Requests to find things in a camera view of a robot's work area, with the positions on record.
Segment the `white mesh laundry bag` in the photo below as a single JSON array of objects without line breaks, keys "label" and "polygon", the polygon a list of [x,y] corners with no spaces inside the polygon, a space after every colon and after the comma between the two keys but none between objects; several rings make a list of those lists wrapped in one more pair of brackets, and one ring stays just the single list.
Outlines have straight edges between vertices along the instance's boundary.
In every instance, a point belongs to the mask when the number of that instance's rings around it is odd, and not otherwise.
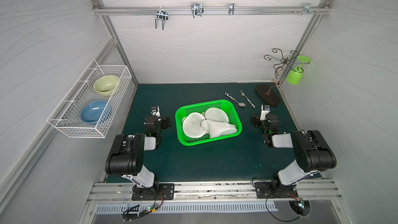
[{"label": "white mesh laundry bag", "polygon": [[211,120],[203,120],[201,127],[209,133],[210,138],[218,138],[225,135],[234,134],[237,132],[237,128],[233,124],[226,122],[215,122]]}]

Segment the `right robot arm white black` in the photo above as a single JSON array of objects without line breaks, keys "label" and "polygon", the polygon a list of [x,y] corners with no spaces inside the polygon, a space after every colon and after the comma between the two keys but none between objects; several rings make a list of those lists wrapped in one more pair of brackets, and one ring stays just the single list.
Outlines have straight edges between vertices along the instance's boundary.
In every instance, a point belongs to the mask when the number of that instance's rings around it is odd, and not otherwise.
[{"label": "right robot arm white black", "polygon": [[264,143],[270,148],[288,148],[294,151],[295,159],[284,169],[276,172],[270,182],[255,182],[258,199],[292,198],[299,199],[295,186],[298,182],[316,173],[333,169],[337,165],[336,156],[320,131],[294,131],[279,133],[276,116],[267,113],[251,115],[250,124],[261,129]]}]

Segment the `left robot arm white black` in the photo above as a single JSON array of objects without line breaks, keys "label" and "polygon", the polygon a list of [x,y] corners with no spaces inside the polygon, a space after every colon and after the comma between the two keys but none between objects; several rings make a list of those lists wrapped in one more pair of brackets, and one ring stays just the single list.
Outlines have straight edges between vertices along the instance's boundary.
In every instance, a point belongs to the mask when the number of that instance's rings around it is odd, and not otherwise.
[{"label": "left robot arm white black", "polygon": [[159,183],[156,174],[144,166],[144,152],[159,148],[162,130],[171,127],[170,117],[162,119],[148,115],[144,125],[145,133],[116,135],[105,162],[105,171],[135,184],[133,201],[173,200],[175,185]]}]

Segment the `green plastic basket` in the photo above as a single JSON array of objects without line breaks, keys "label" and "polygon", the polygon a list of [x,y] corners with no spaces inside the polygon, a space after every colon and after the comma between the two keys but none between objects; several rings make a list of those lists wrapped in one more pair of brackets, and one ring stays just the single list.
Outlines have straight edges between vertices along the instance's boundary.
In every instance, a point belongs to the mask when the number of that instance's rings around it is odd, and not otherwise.
[{"label": "green plastic basket", "polygon": [[243,129],[234,105],[227,100],[180,107],[175,119],[177,137],[184,146],[232,138]]}]

